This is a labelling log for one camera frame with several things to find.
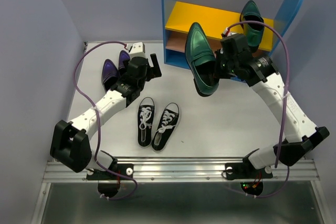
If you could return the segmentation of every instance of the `shoe insole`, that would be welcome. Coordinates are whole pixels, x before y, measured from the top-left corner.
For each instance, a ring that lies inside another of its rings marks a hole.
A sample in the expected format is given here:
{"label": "shoe insole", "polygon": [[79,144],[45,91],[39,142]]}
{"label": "shoe insole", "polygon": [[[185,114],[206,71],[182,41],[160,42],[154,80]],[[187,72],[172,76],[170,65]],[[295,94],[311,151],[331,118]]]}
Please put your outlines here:
{"label": "shoe insole", "polygon": [[201,80],[208,86],[213,86],[216,84],[216,80],[214,78],[214,69],[214,61],[209,61],[196,67],[197,73],[199,74]]}
{"label": "shoe insole", "polygon": [[[248,20],[248,21],[259,21],[259,22],[263,22],[260,18],[258,18],[257,16],[254,16],[254,15],[247,15],[247,16],[244,16],[245,20]],[[262,25],[258,25],[258,24],[249,24],[249,26],[254,29],[254,30],[257,30],[257,31],[261,31],[263,29],[264,26]]]}

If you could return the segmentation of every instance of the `white shoelace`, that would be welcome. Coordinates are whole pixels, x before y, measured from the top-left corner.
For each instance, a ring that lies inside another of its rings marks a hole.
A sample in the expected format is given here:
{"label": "white shoelace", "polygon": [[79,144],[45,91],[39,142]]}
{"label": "white shoelace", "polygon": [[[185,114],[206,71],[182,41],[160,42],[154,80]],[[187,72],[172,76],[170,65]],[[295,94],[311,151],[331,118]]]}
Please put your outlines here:
{"label": "white shoelace", "polygon": [[175,125],[168,125],[169,123],[172,122],[174,117],[175,117],[174,114],[169,113],[168,110],[166,110],[163,113],[163,120],[162,120],[161,127],[158,128],[157,132],[162,134],[165,132],[165,130],[172,129],[173,127],[175,127]]}
{"label": "white shoelace", "polygon": [[140,125],[139,128],[141,130],[145,130],[148,127],[151,127],[151,123],[147,123],[147,121],[151,118],[152,116],[152,109],[150,107],[143,107],[140,112]]}

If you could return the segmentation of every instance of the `yellow shelf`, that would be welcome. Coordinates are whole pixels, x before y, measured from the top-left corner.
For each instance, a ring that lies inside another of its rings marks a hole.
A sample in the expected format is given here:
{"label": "yellow shelf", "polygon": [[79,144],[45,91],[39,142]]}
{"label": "yellow shelf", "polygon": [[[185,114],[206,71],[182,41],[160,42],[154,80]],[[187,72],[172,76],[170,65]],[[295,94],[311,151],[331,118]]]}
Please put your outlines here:
{"label": "yellow shelf", "polygon": [[[208,38],[221,40],[221,33],[224,29],[233,23],[239,22],[239,16],[240,13],[227,10],[176,2],[165,29],[186,34],[191,24],[198,22]],[[272,19],[264,18],[264,22],[273,27],[274,22]],[[241,26],[235,26],[231,31],[243,33]],[[266,28],[259,49],[271,51],[272,37],[272,31]]]}

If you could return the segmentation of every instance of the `metal frame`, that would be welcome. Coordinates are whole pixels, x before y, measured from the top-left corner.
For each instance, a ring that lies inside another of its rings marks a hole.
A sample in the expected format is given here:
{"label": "metal frame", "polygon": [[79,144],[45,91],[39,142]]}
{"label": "metal frame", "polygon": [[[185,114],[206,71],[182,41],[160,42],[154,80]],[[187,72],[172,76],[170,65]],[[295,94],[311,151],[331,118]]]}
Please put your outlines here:
{"label": "metal frame", "polygon": [[42,183],[38,194],[33,218],[31,224],[40,224],[42,222],[44,209],[46,208],[47,199],[50,191],[51,183]]}
{"label": "metal frame", "polygon": [[311,182],[311,185],[314,190],[316,201],[319,205],[319,209],[321,212],[321,216],[323,218],[323,222],[325,224],[333,224],[334,222],[332,220],[331,212],[330,212],[326,197],[322,189],[321,181],[314,180]]}
{"label": "metal frame", "polygon": [[[222,177],[225,164],[239,162],[239,158],[118,158],[118,163],[134,164],[133,178],[139,183],[193,183],[193,182],[232,182]],[[87,171],[74,173],[60,162],[49,162],[43,183],[96,183],[86,180]],[[279,165],[273,170],[274,177],[269,181],[283,181],[287,167]],[[291,167],[289,180],[319,180],[313,160],[302,159]]]}

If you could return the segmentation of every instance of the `black sneaker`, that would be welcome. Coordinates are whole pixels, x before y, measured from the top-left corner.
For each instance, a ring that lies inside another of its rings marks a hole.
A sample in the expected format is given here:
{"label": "black sneaker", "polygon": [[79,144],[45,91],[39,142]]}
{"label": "black sneaker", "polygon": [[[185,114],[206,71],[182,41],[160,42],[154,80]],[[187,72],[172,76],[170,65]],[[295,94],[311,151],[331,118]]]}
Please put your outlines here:
{"label": "black sneaker", "polygon": [[152,147],[155,151],[162,151],[166,143],[178,124],[180,108],[176,103],[170,103],[163,110],[160,123],[154,135]]}
{"label": "black sneaker", "polygon": [[155,105],[150,97],[144,98],[138,109],[138,143],[147,147],[152,142],[152,124],[154,120]]}

